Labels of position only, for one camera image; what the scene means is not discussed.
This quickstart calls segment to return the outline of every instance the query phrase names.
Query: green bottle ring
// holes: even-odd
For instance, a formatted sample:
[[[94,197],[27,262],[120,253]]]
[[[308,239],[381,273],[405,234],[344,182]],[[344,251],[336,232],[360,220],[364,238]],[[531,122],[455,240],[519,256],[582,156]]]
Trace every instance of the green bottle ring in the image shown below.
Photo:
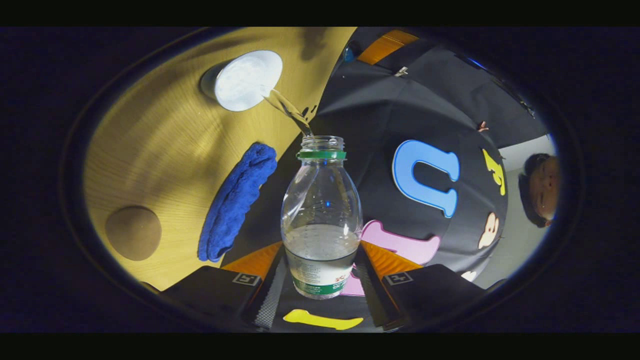
[[[344,160],[347,153],[344,151],[301,151],[296,154],[298,159],[337,159]]]

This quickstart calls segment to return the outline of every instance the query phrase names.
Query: wooden table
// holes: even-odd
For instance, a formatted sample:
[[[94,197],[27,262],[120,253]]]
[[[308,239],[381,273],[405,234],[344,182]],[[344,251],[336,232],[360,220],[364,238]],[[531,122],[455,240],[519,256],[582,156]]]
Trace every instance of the wooden table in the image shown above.
[[[162,291],[203,265],[219,266],[222,260],[206,263],[196,254],[218,188],[253,142],[273,147],[279,159],[298,134],[266,102],[238,113],[223,109],[200,91],[202,74],[244,53],[271,50],[284,63],[275,88],[300,110],[312,109],[354,30],[240,29],[163,63],[119,97],[91,140],[83,190],[97,234],[133,277]],[[160,220],[160,244],[147,259],[123,257],[106,237],[110,214],[127,206],[144,206]]]

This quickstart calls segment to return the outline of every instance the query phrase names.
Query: plastic water bottle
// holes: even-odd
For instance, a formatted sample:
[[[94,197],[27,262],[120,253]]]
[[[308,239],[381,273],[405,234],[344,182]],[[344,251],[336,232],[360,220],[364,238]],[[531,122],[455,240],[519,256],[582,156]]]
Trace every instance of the plastic water bottle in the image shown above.
[[[337,136],[305,136],[302,162],[282,202],[280,227],[298,291],[310,299],[340,295],[362,234],[362,207],[343,167]]]

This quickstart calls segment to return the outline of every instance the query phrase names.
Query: blue towel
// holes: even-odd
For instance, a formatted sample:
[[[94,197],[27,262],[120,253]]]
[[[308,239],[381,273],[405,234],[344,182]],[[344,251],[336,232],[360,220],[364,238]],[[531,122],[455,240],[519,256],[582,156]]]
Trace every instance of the blue towel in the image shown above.
[[[272,147],[262,143],[251,145],[213,199],[200,234],[198,259],[218,262],[231,250],[244,215],[260,195],[259,187],[277,165]]]

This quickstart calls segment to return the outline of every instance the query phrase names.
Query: black hair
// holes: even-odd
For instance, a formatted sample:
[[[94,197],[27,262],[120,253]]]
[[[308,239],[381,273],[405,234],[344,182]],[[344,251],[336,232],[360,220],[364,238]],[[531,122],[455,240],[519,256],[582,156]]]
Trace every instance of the black hair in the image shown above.
[[[518,176],[518,187],[520,189],[520,200],[522,201],[522,207],[524,208],[524,213],[535,226],[537,227],[545,227],[547,224],[547,219],[541,217],[536,213],[534,209],[533,202],[531,201],[531,196],[529,194],[529,181],[531,179],[531,174],[536,170],[540,164],[542,164],[545,160],[549,159],[551,155],[549,154],[533,154],[529,156],[527,161],[524,162],[524,174],[520,174]]]

